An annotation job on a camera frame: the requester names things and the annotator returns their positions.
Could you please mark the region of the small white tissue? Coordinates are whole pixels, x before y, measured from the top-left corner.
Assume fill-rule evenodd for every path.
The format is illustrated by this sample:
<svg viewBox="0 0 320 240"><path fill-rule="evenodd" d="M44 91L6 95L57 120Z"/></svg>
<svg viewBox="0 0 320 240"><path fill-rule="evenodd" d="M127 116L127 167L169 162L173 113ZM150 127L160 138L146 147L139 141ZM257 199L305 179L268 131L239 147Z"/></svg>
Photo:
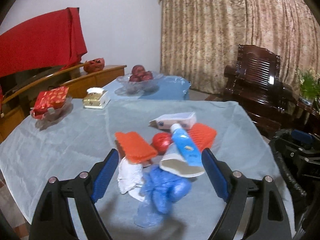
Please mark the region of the small white tissue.
<svg viewBox="0 0 320 240"><path fill-rule="evenodd" d="M135 164L124 157L118 167L117 182L121 194L129 194L132 198L143 202L145 197L140 194L144 185L143 165Z"/></svg>

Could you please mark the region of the orange foam net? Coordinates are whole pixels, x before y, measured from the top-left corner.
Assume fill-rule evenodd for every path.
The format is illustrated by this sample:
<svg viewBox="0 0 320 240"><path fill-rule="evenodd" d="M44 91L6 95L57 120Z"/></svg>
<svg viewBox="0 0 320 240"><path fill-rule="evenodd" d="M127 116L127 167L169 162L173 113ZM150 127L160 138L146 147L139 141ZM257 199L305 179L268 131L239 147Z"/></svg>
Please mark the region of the orange foam net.
<svg viewBox="0 0 320 240"><path fill-rule="evenodd" d="M137 132L116 132L116 146L121 157L126 157L135 164L142 164L158 155L158 152L148 144Z"/></svg>
<svg viewBox="0 0 320 240"><path fill-rule="evenodd" d="M205 124L196 123L189 131L191 139L197 146L200 152L206 148L211 148L215 137L217 136L217 131Z"/></svg>

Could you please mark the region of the blue plastic glove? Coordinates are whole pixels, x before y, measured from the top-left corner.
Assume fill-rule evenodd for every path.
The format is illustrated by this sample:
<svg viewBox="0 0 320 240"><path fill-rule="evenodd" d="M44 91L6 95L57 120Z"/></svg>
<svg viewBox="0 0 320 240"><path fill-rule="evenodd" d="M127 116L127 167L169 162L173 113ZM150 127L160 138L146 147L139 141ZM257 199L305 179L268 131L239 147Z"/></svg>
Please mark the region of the blue plastic glove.
<svg viewBox="0 0 320 240"><path fill-rule="evenodd" d="M173 204L190 192L191 181L167 172L158 165L153 165L143 179L139 193L144 200L133 220L141 228L150 228L158 226L170 216Z"/></svg>

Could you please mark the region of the white paper cup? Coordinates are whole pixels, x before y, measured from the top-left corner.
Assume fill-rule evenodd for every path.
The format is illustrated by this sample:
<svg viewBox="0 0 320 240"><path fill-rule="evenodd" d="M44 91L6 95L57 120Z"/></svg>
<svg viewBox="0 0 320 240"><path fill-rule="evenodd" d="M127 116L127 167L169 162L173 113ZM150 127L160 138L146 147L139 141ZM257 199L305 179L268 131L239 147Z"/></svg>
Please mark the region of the white paper cup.
<svg viewBox="0 0 320 240"><path fill-rule="evenodd" d="M205 172L203 167L190 166L174 143L169 145L166 153L159 162L159 167L164 171L184 178L198 177Z"/></svg>

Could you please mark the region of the blue toothpaste tube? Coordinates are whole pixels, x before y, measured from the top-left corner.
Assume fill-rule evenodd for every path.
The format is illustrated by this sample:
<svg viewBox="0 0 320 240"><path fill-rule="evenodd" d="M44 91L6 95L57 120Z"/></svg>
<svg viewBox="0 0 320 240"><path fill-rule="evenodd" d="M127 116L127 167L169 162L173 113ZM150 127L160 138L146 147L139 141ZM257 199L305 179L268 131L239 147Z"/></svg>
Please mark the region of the blue toothpaste tube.
<svg viewBox="0 0 320 240"><path fill-rule="evenodd" d="M172 141L189 166L202 167L201 152L190 135L180 124L170 127Z"/></svg>

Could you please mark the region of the black trash bin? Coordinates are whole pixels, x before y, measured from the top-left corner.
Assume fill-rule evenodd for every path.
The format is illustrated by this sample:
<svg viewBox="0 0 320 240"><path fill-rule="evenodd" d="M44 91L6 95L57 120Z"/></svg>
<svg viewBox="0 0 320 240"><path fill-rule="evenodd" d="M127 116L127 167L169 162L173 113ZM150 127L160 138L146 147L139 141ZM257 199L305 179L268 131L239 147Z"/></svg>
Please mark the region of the black trash bin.
<svg viewBox="0 0 320 240"><path fill-rule="evenodd" d="M319 239L319 135L281 129L269 146L291 194L294 239Z"/></svg>

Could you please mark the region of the green potted plant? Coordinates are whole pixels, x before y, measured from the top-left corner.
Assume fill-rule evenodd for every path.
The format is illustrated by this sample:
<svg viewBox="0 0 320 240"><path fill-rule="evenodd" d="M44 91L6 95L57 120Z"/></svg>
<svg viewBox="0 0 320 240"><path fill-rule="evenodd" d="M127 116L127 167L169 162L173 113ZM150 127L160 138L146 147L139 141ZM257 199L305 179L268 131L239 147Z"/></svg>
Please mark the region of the green potted plant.
<svg viewBox="0 0 320 240"><path fill-rule="evenodd" d="M299 82L299 99L306 106L312 106L319 96L319 74L312 68L297 69Z"/></svg>

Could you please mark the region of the light blue tablecloth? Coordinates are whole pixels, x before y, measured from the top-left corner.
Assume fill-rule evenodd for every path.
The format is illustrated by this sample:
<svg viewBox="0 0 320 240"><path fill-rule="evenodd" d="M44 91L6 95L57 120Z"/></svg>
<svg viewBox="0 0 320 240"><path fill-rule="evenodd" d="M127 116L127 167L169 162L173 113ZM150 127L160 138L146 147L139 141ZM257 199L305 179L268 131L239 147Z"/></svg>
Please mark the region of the light blue tablecloth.
<svg viewBox="0 0 320 240"><path fill-rule="evenodd" d="M291 195L268 144L237 102L118 100L104 109L86 109L81 100L58 124L40 130L27 117L1 143L1 171L15 202L31 220L47 180L74 178L106 158L111 149L149 153L158 129L149 122L163 114L194 112L198 123L216 130L211 150L217 159L248 178L275 179L290 224L294 224ZM207 175L197 178L191 192L174 205L162 225L140 228L133 222L139 202L121 194L113 178L97 208L114 239L207 239L225 202Z"/></svg>

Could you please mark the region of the white toothpaste box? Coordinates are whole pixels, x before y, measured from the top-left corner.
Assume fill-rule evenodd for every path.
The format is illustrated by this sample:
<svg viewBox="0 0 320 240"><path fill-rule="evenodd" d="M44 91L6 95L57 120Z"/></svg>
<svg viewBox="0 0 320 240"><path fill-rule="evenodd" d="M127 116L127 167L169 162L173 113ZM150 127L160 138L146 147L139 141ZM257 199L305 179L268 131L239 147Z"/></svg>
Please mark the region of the white toothpaste box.
<svg viewBox="0 0 320 240"><path fill-rule="evenodd" d="M184 112L161 115L149 121L149 125L160 130L169 130L173 124L180 124L184 129L191 129L196 122L195 112Z"/></svg>

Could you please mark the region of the red snack packet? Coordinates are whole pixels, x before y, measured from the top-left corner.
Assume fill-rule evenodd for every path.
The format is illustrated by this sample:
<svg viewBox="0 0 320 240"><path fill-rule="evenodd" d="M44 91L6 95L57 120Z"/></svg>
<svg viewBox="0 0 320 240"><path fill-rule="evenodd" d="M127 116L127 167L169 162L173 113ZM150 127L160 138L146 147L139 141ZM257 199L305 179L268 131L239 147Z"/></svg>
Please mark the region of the red snack packet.
<svg viewBox="0 0 320 240"><path fill-rule="evenodd" d="M40 119L48 112L48 109L60 109L65 104L68 90L68 87L62 86L52 90L41 91L30 114L34 118Z"/></svg>

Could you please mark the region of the gold tissue box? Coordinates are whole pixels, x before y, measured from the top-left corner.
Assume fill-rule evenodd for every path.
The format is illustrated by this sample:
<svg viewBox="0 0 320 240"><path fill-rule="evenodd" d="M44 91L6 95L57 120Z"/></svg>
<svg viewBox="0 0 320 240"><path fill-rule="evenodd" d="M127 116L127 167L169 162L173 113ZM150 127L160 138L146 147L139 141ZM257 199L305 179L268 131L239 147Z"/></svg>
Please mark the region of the gold tissue box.
<svg viewBox="0 0 320 240"><path fill-rule="evenodd" d="M87 89L87 95L82 100L84 108L104 109L110 102L108 91L100 87Z"/></svg>

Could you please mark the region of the wooden sideboard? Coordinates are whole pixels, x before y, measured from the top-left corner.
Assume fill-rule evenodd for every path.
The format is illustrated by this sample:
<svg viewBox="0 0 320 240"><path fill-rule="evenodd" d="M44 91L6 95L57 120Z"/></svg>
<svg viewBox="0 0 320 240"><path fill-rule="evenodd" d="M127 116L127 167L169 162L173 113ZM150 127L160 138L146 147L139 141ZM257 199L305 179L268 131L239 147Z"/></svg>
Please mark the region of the wooden sideboard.
<svg viewBox="0 0 320 240"><path fill-rule="evenodd" d="M82 99L90 87L103 87L119 76L125 74L126 65L105 65L103 69L92 73L85 72L88 63L60 70L54 67L43 73L39 79L8 92L2 102L1 141L29 115L41 91L52 90L62 86L68 88L68 95L75 99Z"/></svg>

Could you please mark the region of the red crumpled plastic bag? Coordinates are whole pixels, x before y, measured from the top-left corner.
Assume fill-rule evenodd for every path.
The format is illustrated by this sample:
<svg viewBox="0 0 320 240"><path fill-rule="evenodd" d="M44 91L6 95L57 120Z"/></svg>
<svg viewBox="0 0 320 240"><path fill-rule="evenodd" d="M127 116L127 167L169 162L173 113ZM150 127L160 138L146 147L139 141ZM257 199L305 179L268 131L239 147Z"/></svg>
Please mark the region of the red crumpled plastic bag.
<svg viewBox="0 0 320 240"><path fill-rule="evenodd" d="M155 148L158 154L164 154L171 143L171 134L161 132L153 136L151 145Z"/></svg>

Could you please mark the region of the blue plastic bag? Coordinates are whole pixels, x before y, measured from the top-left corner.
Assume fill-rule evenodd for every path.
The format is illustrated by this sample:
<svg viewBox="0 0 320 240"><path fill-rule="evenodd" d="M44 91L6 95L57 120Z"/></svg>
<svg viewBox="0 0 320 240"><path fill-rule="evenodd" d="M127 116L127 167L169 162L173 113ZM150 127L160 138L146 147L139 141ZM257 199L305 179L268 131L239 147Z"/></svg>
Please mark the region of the blue plastic bag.
<svg viewBox="0 0 320 240"><path fill-rule="evenodd" d="M127 94L123 86L113 80L103 87L109 92L112 100L189 100L189 88L191 83L180 76L165 76L158 82L156 89L152 92L137 92Z"/></svg>

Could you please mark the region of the beige patterned curtain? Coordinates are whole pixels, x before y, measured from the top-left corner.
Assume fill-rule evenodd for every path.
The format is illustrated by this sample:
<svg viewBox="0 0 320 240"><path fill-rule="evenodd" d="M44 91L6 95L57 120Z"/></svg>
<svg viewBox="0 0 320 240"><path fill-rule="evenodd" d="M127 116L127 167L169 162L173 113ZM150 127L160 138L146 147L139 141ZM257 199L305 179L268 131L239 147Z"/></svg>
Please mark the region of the beige patterned curtain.
<svg viewBox="0 0 320 240"><path fill-rule="evenodd" d="M161 72L219 93L238 45L280 56L280 79L297 87L296 71L319 71L319 23L304 0L160 0Z"/></svg>

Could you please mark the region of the glass fruit bowl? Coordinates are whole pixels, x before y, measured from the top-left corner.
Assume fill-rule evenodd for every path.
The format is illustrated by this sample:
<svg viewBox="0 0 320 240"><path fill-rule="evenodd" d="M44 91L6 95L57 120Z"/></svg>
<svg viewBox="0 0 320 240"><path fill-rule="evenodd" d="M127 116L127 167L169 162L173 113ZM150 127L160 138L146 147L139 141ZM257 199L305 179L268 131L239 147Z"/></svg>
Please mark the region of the glass fruit bowl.
<svg viewBox="0 0 320 240"><path fill-rule="evenodd" d="M144 92L155 92L158 89L158 82L164 77L163 74L152 72L153 79L133 82L130 81L130 74L119 76L116 80L122 85L122 90L126 94L137 94Z"/></svg>

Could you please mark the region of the red ornament on sideboard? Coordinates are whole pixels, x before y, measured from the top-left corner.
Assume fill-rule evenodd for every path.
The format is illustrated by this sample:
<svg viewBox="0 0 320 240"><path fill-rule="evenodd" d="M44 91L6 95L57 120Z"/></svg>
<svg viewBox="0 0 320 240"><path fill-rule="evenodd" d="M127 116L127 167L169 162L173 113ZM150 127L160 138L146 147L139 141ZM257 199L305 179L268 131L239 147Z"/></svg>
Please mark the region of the red ornament on sideboard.
<svg viewBox="0 0 320 240"><path fill-rule="evenodd" d="M104 69L105 61L103 58L97 58L91 61L86 61L84 65L84 71L86 73L95 73Z"/></svg>

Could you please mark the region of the red apples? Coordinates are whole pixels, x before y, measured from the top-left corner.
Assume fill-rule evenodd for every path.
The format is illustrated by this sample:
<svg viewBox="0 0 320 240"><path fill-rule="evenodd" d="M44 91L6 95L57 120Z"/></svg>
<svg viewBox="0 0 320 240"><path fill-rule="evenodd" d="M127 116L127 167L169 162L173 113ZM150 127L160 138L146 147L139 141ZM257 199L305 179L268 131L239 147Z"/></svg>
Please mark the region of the red apples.
<svg viewBox="0 0 320 240"><path fill-rule="evenodd" d="M151 71L146 71L142 65L135 65L131 70L130 82L142 82L153 79Z"/></svg>

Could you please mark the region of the red cloth cover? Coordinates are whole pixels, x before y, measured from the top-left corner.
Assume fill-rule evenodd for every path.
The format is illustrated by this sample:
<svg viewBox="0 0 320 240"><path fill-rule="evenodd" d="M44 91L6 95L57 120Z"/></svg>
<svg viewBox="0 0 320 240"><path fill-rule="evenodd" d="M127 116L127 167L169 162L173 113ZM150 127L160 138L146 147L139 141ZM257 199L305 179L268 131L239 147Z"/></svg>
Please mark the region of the red cloth cover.
<svg viewBox="0 0 320 240"><path fill-rule="evenodd" d="M1 77L44 67L67 68L86 53L79 8L49 12L1 34Z"/></svg>

